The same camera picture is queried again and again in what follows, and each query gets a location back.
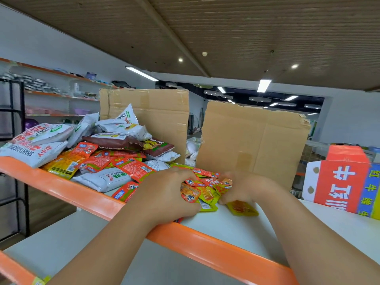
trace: black metal frame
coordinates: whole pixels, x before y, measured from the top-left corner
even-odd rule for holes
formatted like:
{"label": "black metal frame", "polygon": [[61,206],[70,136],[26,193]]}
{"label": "black metal frame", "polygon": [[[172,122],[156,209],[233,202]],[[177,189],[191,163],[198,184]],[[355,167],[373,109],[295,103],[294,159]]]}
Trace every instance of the black metal frame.
{"label": "black metal frame", "polygon": [[[14,114],[18,114],[20,116],[21,120],[21,130],[25,130],[25,100],[24,100],[24,82],[15,81],[15,80],[7,80],[7,79],[0,79],[0,82],[6,82],[9,83],[9,94],[10,94],[10,107],[9,108],[1,108],[0,112],[10,112],[11,113],[11,122],[12,122],[12,137],[10,138],[0,138],[0,141],[10,141],[16,136],[16,128],[15,128],[15,120],[14,120]],[[13,100],[13,84],[19,84],[20,86],[20,110],[16,110],[14,108],[14,100]],[[4,173],[0,172],[0,177],[5,176]],[[24,183],[24,198],[22,199],[19,196],[19,182],[18,180],[14,179],[15,181],[15,197],[9,198],[6,200],[3,200],[0,202],[0,207],[16,202],[16,211],[17,211],[17,232],[14,232],[6,237],[3,237],[0,239],[0,242],[13,236],[18,233],[21,233],[20,229],[20,211],[19,211],[19,202],[22,202],[24,204],[25,208],[25,236],[30,235],[30,228],[29,228],[29,191],[28,191],[28,185]]]}

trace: yellow chinese character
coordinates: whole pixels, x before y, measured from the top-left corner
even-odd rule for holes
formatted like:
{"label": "yellow chinese character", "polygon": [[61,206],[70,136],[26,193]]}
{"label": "yellow chinese character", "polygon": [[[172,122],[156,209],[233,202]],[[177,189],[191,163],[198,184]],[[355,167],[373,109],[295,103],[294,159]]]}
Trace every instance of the yellow chinese character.
{"label": "yellow chinese character", "polygon": [[369,177],[380,177],[380,171],[371,170],[371,172],[369,173]]}
{"label": "yellow chinese character", "polygon": [[358,214],[362,216],[368,216],[368,212],[366,211],[359,211]]}
{"label": "yellow chinese character", "polygon": [[371,198],[363,198],[362,200],[361,200],[361,203],[363,204],[363,205],[371,205],[372,204],[372,199]]}
{"label": "yellow chinese character", "polygon": [[366,187],[366,189],[368,189],[368,191],[375,191],[377,187],[375,185],[369,184],[368,187]]}

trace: cardboard box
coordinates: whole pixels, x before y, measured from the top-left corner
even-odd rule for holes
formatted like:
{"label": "cardboard box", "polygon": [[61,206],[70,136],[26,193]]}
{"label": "cardboard box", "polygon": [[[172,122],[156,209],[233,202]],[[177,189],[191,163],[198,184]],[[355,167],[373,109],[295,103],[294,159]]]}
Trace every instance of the cardboard box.
{"label": "cardboard box", "polygon": [[[187,90],[102,89],[101,119],[115,118],[128,104],[158,139],[175,145],[184,163],[189,115]],[[245,170],[290,189],[310,131],[303,115],[209,101],[197,167]]]}
{"label": "cardboard box", "polygon": [[331,145],[326,160],[307,164],[302,197],[378,219],[379,184],[380,164],[371,164],[359,146]]}

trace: forearm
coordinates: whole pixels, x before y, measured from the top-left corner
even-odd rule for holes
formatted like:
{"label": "forearm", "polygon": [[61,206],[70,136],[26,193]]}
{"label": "forearm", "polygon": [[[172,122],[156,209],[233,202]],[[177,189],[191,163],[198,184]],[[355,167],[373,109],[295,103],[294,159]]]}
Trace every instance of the forearm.
{"label": "forearm", "polygon": [[278,185],[257,200],[301,285],[379,284],[380,266]]}
{"label": "forearm", "polygon": [[152,228],[133,202],[125,205],[49,284],[119,285]]}

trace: ceiling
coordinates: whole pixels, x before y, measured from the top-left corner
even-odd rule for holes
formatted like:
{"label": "ceiling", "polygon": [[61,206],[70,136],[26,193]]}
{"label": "ceiling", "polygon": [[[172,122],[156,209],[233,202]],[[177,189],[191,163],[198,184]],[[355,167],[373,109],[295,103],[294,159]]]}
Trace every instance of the ceiling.
{"label": "ceiling", "polygon": [[380,86],[380,0],[0,2],[149,71]]}
{"label": "ceiling", "polygon": [[[205,90],[213,90],[213,91],[220,93],[218,88],[215,86],[212,89],[203,89],[203,88],[196,87],[193,84],[189,84],[189,83],[173,83],[173,82],[167,83],[166,81],[159,81],[157,85],[159,86],[159,88],[162,88],[162,89],[176,89],[176,87],[169,87],[167,85],[169,83],[174,84],[175,86],[187,89],[187,90],[189,90],[189,91],[191,91],[191,92],[193,92],[193,93],[195,93],[195,94],[197,94],[197,95],[199,95],[205,99],[227,101],[226,99],[224,99],[222,97],[206,95],[203,93]],[[232,101],[235,103],[246,104],[246,105],[254,105],[254,106],[260,106],[260,107],[269,106],[271,103],[275,103],[275,102],[283,102],[284,99],[292,96],[291,94],[269,92],[269,91],[267,91],[265,93],[257,93],[254,90],[246,90],[246,89],[238,89],[238,88],[226,88],[226,87],[224,87],[224,90],[226,91],[226,95],[230,95],[233,97]],[[269,98],[272,100],[272,102],[263,103],[263,102],[250,101],[249,97],[251,97],[251,96],[260,96],[260,97],[264,97],[264,98]],[[300,112],[305,112],[305,114],[307,114],[307,113],[319,113],[321,110],[305,108],[305,104],[318,105],[318,106],[322,107],[324,100],[325,100],[325,98],[323,98],[323,97],[299,95],[296,99],[287,102],[287,103],[296,104],[295,107],[285,107],[285,106],[277,105],[277,106],[275,106],[275,108],[282,109],[282,110],[300,111]]]}

